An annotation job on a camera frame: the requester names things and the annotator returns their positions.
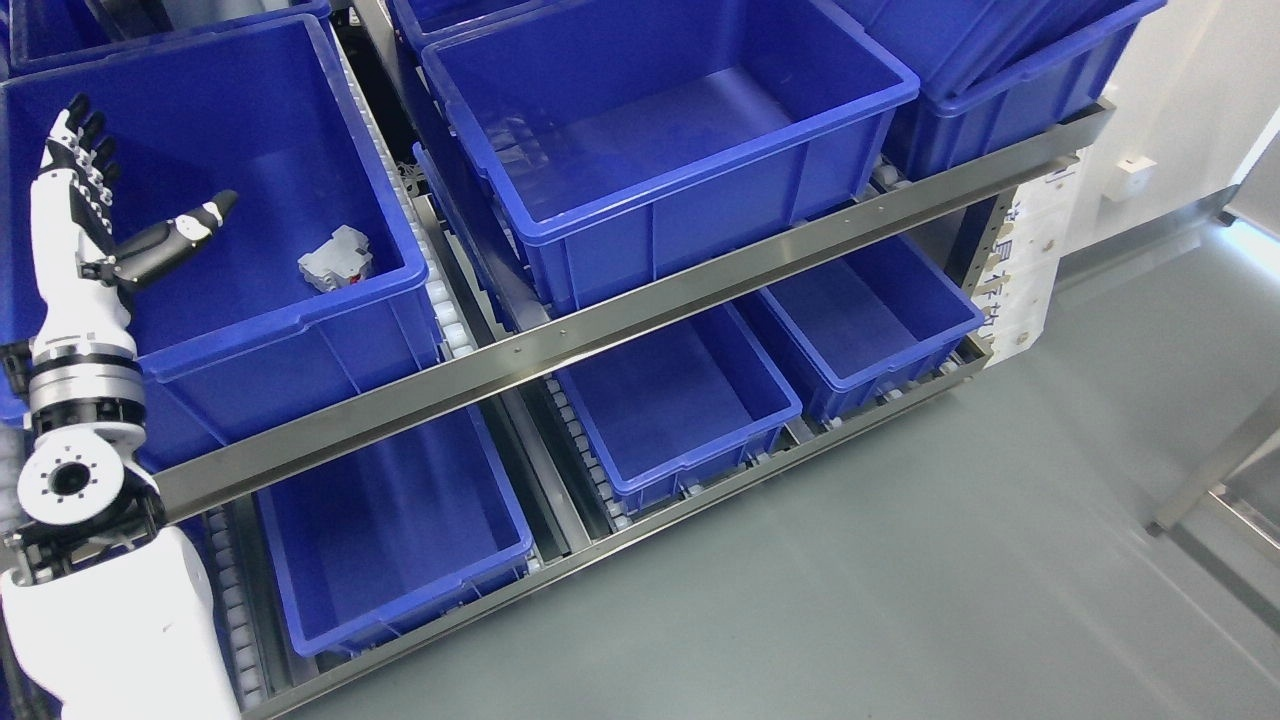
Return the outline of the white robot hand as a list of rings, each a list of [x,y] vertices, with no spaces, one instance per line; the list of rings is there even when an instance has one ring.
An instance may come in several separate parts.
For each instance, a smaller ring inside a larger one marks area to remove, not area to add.
[[[72,345],[133,351],[131,315],[116,287],[136,292],[175,270],[224,227],[239,200],[234,190],[223,190],[141,231],[106,259],[116,246],[111,209],[122,169],[105,126],[105,114],[90,111],[90,97],[77,94],[44,141],[42,172],[29,191],[35,279],[46,304],[35,351]],[[84,277],[87,263],[101,263],[99,279]]]

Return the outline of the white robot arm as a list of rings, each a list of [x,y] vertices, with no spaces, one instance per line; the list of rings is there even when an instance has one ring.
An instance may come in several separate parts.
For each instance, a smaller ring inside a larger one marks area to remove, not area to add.
[[[195,543],[137,460],[147,432],[132,300],[201,250],[230,190],[118,243],[120,173],[102,113],[76,95],[44,140],[29,241],[46,313],[3,350],[31,450],[15,483],[27,523],[5,536],[3,612],[18,667],[63,719],[237,719]]]

